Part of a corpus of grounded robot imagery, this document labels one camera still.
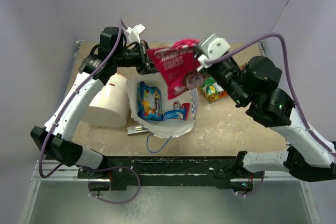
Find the red mints packet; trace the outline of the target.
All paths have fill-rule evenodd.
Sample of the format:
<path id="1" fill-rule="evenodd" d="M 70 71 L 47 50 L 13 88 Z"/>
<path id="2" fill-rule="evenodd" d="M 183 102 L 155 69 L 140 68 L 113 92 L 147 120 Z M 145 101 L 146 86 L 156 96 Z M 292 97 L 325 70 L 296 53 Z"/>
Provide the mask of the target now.
<path id="1" fill-rule="evenodd" d="M 189 110 L 190 110 L 190 103 L 179 103 L 178 100 L 176 100 L 173 104 L 173 108 L 175 110 L 175 114 L 181 119 L 186 120 Z"/>

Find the blue snack bag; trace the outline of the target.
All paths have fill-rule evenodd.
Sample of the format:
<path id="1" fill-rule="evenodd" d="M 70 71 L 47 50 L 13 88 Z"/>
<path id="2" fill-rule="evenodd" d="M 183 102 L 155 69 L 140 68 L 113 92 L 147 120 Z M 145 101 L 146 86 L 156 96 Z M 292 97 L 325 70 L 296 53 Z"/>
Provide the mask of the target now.
<path id="1" fill-rule="evenodd" d="M 161 91 L 145 82 L 138 85 L 140 101 L 138 116 L 145 121 L 163 121 Z"/>

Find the pink snack bag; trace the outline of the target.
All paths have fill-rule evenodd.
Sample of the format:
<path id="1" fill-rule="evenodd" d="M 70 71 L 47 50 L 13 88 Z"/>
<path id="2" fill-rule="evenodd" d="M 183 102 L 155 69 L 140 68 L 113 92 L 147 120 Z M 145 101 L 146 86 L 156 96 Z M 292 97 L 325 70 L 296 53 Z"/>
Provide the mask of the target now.
<path id="1" fill-rule="evenodd" d="M 169 47 L 150 48 L 146 51 L 155 68 L 167 84 L 167 98 L 174 99 L 201 86 L 207 76 L 197 71 L 200 63 L 195 56 L 196 39 L 184 39 Z"/>

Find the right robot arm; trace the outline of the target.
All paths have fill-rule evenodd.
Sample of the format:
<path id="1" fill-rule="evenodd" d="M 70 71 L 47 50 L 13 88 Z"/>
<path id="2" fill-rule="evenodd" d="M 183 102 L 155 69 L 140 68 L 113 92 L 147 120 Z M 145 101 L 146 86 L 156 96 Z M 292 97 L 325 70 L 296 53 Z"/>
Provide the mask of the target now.
<path id="1" fill-rule="evenodd" d="M 246 114 L 258 124 L 280 134 L 287 142 L 282 151 L 237 154 L 234 173 L 238 177 L 265 171 L 288 172 L 306 182 L 335 179 L 335 157 L 304 128 L 294 100 L 278 84 L 282 71 L 263 56 L 252 57 L 243 69 L 233 58 L 198 71 L 215 79 Z"/>

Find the blue checkered paper bag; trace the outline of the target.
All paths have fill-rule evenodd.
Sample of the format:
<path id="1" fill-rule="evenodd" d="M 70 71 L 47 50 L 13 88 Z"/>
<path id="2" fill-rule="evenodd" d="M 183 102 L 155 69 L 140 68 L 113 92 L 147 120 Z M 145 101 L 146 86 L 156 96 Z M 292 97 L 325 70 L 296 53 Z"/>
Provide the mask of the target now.
<path id="1" fill-rule="evenodd" d="M 173 103 L 175 101 L 178 101 L 180 104 L 189 103 L 190 109 L 186 120 L 168 119 L 156 122 L 141 119 L 138 116 L 138 112 L 140 107 L 139 83 L 142 81 L 150 87 L 157 87 L 161 91 L 161 94 L 163 95 L 163 112 L 173 109 Z M 146 74 L 131 78 L 127 80 L 126 85 L 132 119 L 134 119 L 139 125 L 146 128 L 153 136 L 170 140 L 192 131 L 195 125 L 198 109 L 198 94 L 196 89 L 188 90 L 175 99 L 169 100 L 167 98 L 167 85 L 159 73 Z"/>

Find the orange Fox's candy bag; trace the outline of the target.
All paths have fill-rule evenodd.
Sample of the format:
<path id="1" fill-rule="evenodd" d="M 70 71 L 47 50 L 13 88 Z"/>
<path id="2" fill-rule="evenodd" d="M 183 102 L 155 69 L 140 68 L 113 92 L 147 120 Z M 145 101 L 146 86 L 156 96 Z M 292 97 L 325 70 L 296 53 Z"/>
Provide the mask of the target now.
<path id="1" fill-rule="evenodd" d="M 206 84 L 203 87 L 198 87 L 198 91 L 206 98 L 208 102 L 215 102 L 225 96 L 227 93 L 219 88 L 216 88 L 214 85 Z"/>

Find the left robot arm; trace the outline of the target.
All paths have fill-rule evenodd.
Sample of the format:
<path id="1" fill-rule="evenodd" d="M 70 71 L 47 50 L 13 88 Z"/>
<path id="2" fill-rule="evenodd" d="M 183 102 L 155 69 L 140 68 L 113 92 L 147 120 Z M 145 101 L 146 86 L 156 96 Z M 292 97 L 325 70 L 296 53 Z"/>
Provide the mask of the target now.
<path id="1" fill-rule="evenodd" d="M 53 116 L 42 127 L 34 126 L 30 135 L 41 155 L 66 166 L 89 167 L 96 178 L 108 172 L 104 156 L 72 142 L 77 125 L 87 107 L 120 67 L 135 67 L 140 74 L 154 71 L 146 55 L 148 44 L 140 39 L 142 24 L 123 30 L 106 27 L 99 44 L 82 61 L 75 82 Z"/>

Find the green snack packet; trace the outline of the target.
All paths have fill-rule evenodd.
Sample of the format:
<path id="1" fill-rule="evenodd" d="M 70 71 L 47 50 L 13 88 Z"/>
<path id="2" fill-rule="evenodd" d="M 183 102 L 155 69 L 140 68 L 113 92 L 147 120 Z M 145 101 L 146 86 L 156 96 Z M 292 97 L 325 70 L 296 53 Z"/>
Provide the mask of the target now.
<path id="1" fill-rule="evenodd" d="M 216 83 L 216 80 L 213 77 L 208 77 L 201 85 L 201 88 L 208 86 L 208 85 L 213 85 Z"/>

